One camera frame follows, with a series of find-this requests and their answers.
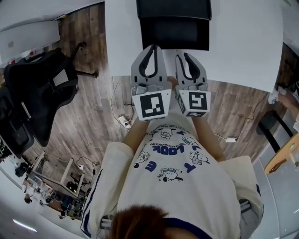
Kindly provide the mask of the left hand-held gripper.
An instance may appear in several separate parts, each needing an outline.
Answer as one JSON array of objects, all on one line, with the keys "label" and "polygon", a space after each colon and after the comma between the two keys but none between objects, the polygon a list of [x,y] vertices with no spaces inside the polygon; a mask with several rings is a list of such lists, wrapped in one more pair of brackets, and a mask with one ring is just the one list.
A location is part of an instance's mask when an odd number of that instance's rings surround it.
[{"label": "left hand-held gripper", "polygon": [[[146,75],[145,70],[154,54],[154,73]],[[158,45],[145,48],[131,65],[132,100],[139,120],[150,121],[168,115],[172,84],[167,81],[164,56]]]}]

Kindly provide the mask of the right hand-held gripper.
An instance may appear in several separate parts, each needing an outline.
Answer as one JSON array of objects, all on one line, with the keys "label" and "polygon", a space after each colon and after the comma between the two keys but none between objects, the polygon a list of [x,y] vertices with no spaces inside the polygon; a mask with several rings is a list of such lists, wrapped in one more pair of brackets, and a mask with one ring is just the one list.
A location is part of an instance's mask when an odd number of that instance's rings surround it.
[{"label": "right hand-held gripper", "polygon": [[211,108],[211,92],[207,90],[205,82],[206,70],[191,54],[185,52],[184,58],[191,76],[186,75],[183,60],[176,55],[176,100],[183,116],[203,117]]}]

